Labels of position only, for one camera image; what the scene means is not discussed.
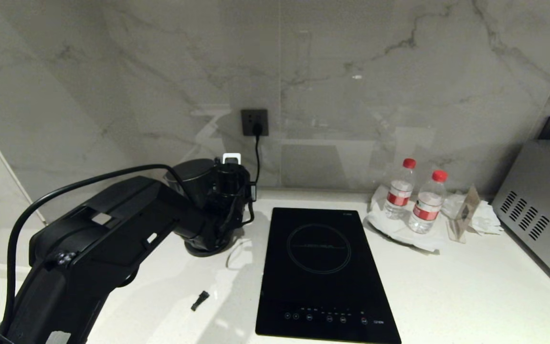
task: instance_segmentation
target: water bottle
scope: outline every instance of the water bottle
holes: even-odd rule
[[[404,159],[402,167],[395,170],[390,178],[390,191],[384,205],[386,216],[396,220],[404,213],[404,206],[409,201],[415,186],[415,160]]]
[[[445,201],[445,181],[447,172],[436,170],[432,173],[432,180],[425,183],[419,189],[417,202],[413,208],[413,213],[409,218],[409,228],[415,233],[425,234],[430,231],[438,212],[441,211],[443,201]]]

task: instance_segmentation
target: black induction cooktop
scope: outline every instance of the black induction cooktop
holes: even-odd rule
[[[400,343],[358,212],[273,209],[256,333]]]

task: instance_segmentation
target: marble backsplash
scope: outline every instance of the marble backsplash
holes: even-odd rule
[[[263,186],[371,190],[412,156],[493,194],[550,115],[550,0],[0,0],[0,149],[32,198],[224,152],[254,174],[254,107]]]

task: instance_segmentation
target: white napkin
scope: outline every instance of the white napkin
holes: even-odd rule
[[[426,234],[418,234],[412,231],[406,221],[413,210],[413,202],[406,205],[407,213],[400,220],[391,220],[383,211],[383,203],[388,196],[388,187],[380,185],[370,201],[370,211],[367,216],[369,222],[378,231],[384,233],[393,240],[413,245],[422,250],[434,252],[445,246],[447,236],[447,219],[442,215],[436,218],[434,226]]]
[[[496,216],[496,213],[494,213],[494,209],[491,205],[489,205],[487,201],[481,201],[470,222],[472,229],[480,235],[500,235],[500,232],[504,231],[500,225],[500,220],[498,220],[498,217]]]

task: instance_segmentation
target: white countertop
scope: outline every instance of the white countertop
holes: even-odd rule
[[[214,257],[192,257],[170,235],[131,285],[110,294],[88,343],[314,343],[256,335],[258,294],[273,207],[366,216],[367,195],[336,195],[263,192],[254,222]],[[509,235],[467,234],[467,244],[448,241],[436,255],[366,235],[404,344],[550,343],[550,278]],[[203,290],[211,296],[192,312]],[[0,318],[4,292],[0,277]]]

